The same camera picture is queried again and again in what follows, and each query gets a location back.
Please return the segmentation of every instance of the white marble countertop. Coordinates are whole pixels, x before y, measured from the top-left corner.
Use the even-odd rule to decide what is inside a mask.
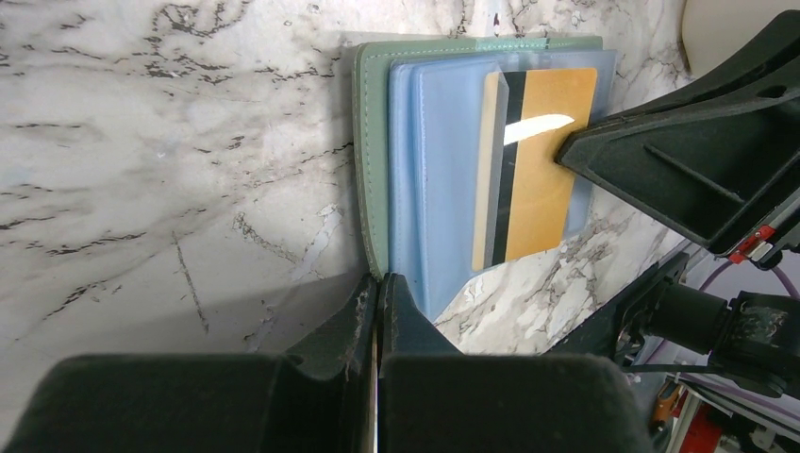
[[[685,84],[682,2],[0,3],[0,439],[86,352],[278,351],[364,272],[353,45],[377,33],[589,33],[613,105]],[[496,17],[500,25],[494,26]],[[473,281],[438,325],[542,351],[679,238],[598,193],[560,250]]]

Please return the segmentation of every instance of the card holder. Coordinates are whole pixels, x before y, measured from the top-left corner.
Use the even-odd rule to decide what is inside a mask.
[[[389,69],[398,59],[441,59],[488,52],[600,49],[596,36],[572,38],[461,38],[367,42],[357,51],[353,73],[353,129],[358,215],[370,272],[389,272],[388,100]]]
[[[608,110],[615,52],[506,53],[400,63],[390,73],[390,270],[404,274],[435,319],[477,272],[472,268],[475,179],[486,75],[590,67],[592,118]],[[576,183],[565,235],[587,219],[591,184]]]

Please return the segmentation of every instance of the cable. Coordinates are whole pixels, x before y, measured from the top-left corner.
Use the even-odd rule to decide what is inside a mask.
[[[728,267],[730,267],[732,265],[733,265],[733,261],[724,262],[720,267],[718,267],[714,272],[712,272],[710,276],[708,276],[706,281],[704,281],[703,284],[700,285],[700,288],[698,288],[698,290],[704,292],[708,288],[708,286],[710,286],[711,283],[713,283],[714,280],[716,280],[717,277],[719,277],[725,271],[725,269],[727,269]]]
[[[781,284],[783,284],[783,287],[786,288],[786,292],[789,293],[789,296],[797,300],[800,300],[800,293],[797,292],[797,288],[794,287],[794,285],[792,284],[792,280],[789,278],[789,276],[787,276],[786,273],[783,272],[777,266],[774,267],[772,271],[773,274],[775,274],[775,276],[777,277],[777,279],[780,280]]]
[[[667,363],[623,366],[622,369],[623,373],[692,373],[695,375],[718,375],[723,371],[719,366],[670,365]]]

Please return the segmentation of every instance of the purple cable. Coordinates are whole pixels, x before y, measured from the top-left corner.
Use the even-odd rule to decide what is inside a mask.
[[[685,374],[685,373],[681,374],[680,378],[681,379],[686,379],[687,381],[693,382],[693,383],[698,384],[700,386],[707,387],[707,388],[713,390],[714,392],[717,392],[718,394],[723,394],[723,395],[731,394],[731,395],[737,396],[737,397],[739,397],[739,398],[741,398],[741,399],[743,399],[745,401],[749,401],[751,403],[758,404],[758,405],[760,405],[760,406],[762,406],[764,408],[767,408],[767,409],[770,409],[772,411],[778,412],[778,413],[780,413],[781,415],[783,415],[785,417],[791,418],[792,420],[794,420],[796,422],[800,422],[800,417],[798,417],[796,414],[787,411],[786,409],[776,405],[775,403],[772,403],[771,401],[769,401],[767,399],[761,399],[756,394],[751,394],[751,393],[746,392],[744,390],[740,390],[740,389],[738,389],[736,387],[729,387],[729,386],[724,385],[722,383],[718,384],[718,383],[707,382],[707,381],[705,381],[703,379],[698,379],[697,377],[694,377],[691,374]]]
[[[786,288],[786,292],[789,293],[790,297],[800,300],[800,293],[797,292],[797,288],[795,288],[792,284],[792,280],[786,275],[785,272],[783,272],[783,270],[781,270],[779,267],[774,267],[773,274],[775,274],[777,279],[780,280],[781,284],[783,284],[783,287]]]
[[[712,272],[711,275],[708,276],[708,278],[706,278],[706,281],[704,281],[703,284],[700,285],[700,288],[698,288],[698,290],[705,291],[711,285],[711,283],[713,283],[714,280],[716,280],[717,277],[719,277],[725,271],[725,269],[727,269],[732,265],[733,261],[724,262],[720,267],[718,267],[714,272]]]

